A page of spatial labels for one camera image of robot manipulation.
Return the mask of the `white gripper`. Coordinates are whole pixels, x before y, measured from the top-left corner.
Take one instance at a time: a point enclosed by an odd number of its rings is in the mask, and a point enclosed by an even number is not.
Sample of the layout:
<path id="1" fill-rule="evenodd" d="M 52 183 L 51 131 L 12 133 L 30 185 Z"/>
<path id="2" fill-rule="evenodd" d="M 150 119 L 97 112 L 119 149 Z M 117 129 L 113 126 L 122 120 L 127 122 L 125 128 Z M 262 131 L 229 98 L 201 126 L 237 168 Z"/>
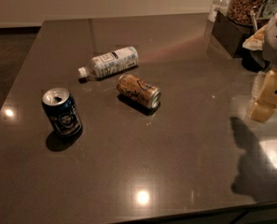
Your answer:
<path id="1" fill-rule="evenodd" d="M 277 63 L 277 12 L 267 24 L 263 57 L 271 63 Z M 257 121 L 268 121 L 277 109 L 277 66 L 268 72 L 259 71 L 254 79 L 247 118 Z"/>

